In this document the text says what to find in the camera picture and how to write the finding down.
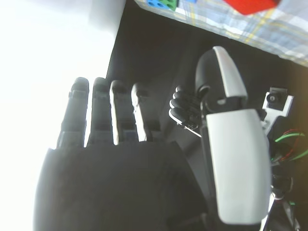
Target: bright white background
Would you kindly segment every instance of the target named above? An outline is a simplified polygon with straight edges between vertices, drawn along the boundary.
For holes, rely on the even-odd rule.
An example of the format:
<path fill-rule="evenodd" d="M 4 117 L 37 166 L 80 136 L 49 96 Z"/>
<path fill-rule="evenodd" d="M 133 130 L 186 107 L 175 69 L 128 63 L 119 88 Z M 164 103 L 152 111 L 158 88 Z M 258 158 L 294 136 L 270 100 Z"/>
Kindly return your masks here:
<path fill-rule="evenodd" d="M 55 147 L 70 87 L 76 77 L 91 86 L 106 76 L 115 40 L 89 26 L 91 0 L 56 1 L 79 3 L 62 10 L 35 1 L 0 0 L 2 231 L 32 230 L 36 183 L 48 147 Z"/>

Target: plaid cloth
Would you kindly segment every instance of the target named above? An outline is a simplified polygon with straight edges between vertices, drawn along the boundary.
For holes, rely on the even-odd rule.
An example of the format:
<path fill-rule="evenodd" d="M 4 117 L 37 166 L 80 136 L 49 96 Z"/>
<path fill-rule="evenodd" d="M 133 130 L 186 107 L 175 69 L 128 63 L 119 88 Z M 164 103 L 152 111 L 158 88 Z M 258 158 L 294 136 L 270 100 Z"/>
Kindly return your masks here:
<path fill-rule="evenodd" d="M 277 8 L 241 15 L 223 0 L 179 0 L 176 11 L 147 0 L 140 7 L 308 66 L 308 0 L 281 0 Z"/>

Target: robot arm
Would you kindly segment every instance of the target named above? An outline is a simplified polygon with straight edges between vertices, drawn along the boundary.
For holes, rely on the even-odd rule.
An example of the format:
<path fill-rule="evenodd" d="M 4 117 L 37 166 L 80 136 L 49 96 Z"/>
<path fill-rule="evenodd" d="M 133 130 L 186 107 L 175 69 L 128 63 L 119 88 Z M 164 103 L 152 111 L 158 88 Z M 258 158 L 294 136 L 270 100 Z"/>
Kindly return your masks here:
<path fill-rule="evenodd" d="M 257 112 L 244 109 L 247 92 L 224 48 L 214 47 L 200 58 L 195 97 L 201 102 L 199 129 L 210 185 L 205 195 L 210 210 L 215 211 L 217 206 L 225 224 L 260 223 L 268 213 L 270 199 L 267 140 Z M 174 109 L 170 116 L 179 118 Z"/>

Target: dark floor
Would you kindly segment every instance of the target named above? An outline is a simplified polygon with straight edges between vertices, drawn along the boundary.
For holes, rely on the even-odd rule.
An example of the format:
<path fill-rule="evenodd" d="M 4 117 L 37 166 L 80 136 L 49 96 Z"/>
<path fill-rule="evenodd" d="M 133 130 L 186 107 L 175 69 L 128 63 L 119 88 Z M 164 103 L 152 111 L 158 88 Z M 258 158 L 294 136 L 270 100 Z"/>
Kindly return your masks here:
<path fill-rule="evenodd" d="M 234 59 L 247 88 L 249 107 L 261 108 L 270 87 L 287 88 L 295 96 L 289 126 L 308 132 L 308 68 L 147 12 L 133 0 L 127 1 L 107 74 L 109 81 L 120 79 L 130 86 L 137 81 L 148 85 L 166 139 L 179 143 L 198 180 L 204 174 L 199 161 L 202 158 L 199 139 L 169 119 L 168 102 L 177 85 L 193 87 L 198 58 L 216 45 L 224 47 Z M 302 183 L 307 183 L 307 171 L 302 176 Z"/>

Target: green wire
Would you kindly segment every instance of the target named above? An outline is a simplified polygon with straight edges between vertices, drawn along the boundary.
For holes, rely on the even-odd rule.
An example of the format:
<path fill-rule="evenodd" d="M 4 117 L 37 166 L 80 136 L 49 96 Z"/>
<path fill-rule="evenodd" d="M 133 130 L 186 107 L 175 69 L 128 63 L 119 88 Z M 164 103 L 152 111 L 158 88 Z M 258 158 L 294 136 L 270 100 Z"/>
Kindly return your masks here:
<path fill-rule="evenodd" d="M 303 133 L 291 133 L 291 134 L 286 134 L 286 135 L 283 135 L 283 136 L 280 136 L 278 139 L 275 140 L 275 142 L 279 142 L 285 138 L 288 138 L 288 137 L 292 137 L 292 136 L 305 136 Z"/>
<path fill-rule="evenodd" d="M 294 157 L 294 158 L 291 159 L 291 160 L 299 159 L 299 158 L 301 158 L 301 157 L 303 157 L 303 156 L 305 156 L 305 155 L 307 155 L 307 154 L 308 154 L 308 149 L 307 149 L 306 151 L 304 151 L 302 154 L 299 154 L 298 156 Z"/>

